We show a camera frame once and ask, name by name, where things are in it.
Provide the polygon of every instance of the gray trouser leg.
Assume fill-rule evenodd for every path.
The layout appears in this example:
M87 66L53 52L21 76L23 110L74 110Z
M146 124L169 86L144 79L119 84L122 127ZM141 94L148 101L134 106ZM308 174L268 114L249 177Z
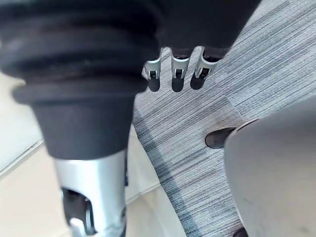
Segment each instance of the gray trouser leg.
M230 136L225 166L250 237L316 237L316 97Z

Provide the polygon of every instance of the black shoe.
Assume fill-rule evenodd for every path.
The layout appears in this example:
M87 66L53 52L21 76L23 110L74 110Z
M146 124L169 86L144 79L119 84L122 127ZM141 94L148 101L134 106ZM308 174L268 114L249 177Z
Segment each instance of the black shoe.
M243 228L240 228L239 230L237 230L233 237L248 237L248 234L246 232L246 229L243 227Z
M226 127L213 131L205 137L205 143L208 147L213 149L222 149L224 148L225 141L229 134L235 130L235 127Z

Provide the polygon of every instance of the floor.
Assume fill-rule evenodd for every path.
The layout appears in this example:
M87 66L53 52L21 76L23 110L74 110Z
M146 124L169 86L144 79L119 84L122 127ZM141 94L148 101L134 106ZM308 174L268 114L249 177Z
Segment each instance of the floor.
M316 94L315 0L263 0L201 90L171 90L169 49L159 92L136 100L134 125L189 237L231 237L241 226L225 176L223 151L207 133L268 115Z

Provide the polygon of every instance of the shoe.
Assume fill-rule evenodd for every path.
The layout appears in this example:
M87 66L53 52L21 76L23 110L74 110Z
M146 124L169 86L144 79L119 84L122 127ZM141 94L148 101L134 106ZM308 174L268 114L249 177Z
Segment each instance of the shoe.
M247 234L247 231L246 229L243 227L243 228L240 228L239 230L237 230L233 237L248 237L248 234Z
M226 127L207 134L205 137L206 145L212 149L224 148L227 137L235 129L235 127Z

